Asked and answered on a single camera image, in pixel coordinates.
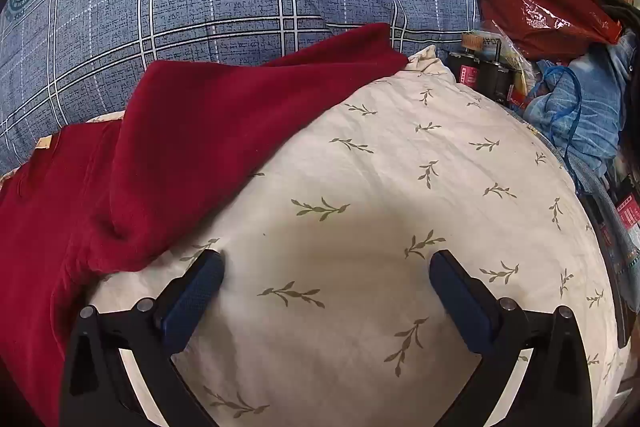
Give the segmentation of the dark red garment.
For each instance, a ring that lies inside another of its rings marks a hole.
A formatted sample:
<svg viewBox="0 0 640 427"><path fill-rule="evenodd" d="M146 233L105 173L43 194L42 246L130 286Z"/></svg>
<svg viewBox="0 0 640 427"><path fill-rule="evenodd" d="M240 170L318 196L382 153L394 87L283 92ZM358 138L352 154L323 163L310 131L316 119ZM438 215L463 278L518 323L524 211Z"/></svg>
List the dark red garment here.
<svg viewBox="0 0 640 427"><path fill-rule="evenodd" d="M260 66L157 61L117 120L70 124L1 187L1 367L47 426L88 291L136 272L288 139L405 67L385 24Z"/></svg>

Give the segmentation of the light blue denim clothing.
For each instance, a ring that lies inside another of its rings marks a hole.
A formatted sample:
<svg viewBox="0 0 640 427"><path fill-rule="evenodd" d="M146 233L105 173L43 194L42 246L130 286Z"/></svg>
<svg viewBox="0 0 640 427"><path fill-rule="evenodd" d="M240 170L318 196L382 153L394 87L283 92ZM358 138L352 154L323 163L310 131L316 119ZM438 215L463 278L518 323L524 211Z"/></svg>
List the light blue denim clothing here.
<svg viewBox="0 0 640 427"><path fill-rule="evenodd" d="M566 66L538 62L541 78L523 118L563 157L603 176L626 121L625 91L636 51L636 35L627 30L612 46L595 46Z"/></svg>

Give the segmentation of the cream leaf-print pillow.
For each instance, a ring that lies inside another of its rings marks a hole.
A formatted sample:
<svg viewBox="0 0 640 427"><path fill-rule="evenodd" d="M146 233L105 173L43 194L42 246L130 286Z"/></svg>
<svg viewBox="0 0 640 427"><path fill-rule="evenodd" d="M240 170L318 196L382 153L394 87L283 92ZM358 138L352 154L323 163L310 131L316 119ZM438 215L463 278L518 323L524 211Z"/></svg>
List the cream leaf-print pillow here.
<svg viewBox="0 0 640 427"><path fill-rule="evenodd" d="M225 426L434 425L478 363L428 280L444 248L496 296L574 311L596 423L627 363L562 162L430 50L300 129L227 205L84 304L129 308L207 248L224 285L175 362Z"/></svg>

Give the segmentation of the black bottles pack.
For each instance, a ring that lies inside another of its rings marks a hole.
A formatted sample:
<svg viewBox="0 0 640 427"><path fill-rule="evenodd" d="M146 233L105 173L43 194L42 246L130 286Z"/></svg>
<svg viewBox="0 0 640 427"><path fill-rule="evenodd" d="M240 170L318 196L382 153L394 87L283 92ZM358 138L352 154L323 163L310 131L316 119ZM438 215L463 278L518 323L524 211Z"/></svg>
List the black bottles pack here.
<svg viewBox="0 0 640 427"><path fill-rule="evenodd" d="M514 83L513 69L502 59L502 39L486 32L467 32L460 49L448 53L447 65L457 83L507 106Z"/></svg>

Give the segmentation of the red plastic bag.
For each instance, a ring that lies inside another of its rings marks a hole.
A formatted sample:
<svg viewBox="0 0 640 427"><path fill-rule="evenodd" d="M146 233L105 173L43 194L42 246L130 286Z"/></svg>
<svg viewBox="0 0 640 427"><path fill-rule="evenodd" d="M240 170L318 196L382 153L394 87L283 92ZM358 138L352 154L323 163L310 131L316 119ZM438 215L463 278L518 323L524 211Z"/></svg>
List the red plastic bag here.
<svg viewBox="0 0 640 427"><path fill-rule="evenodd" d="M532 61L567 63L593 44L615 44L622 34L594 0L480 0L480 12Z"/></svg>

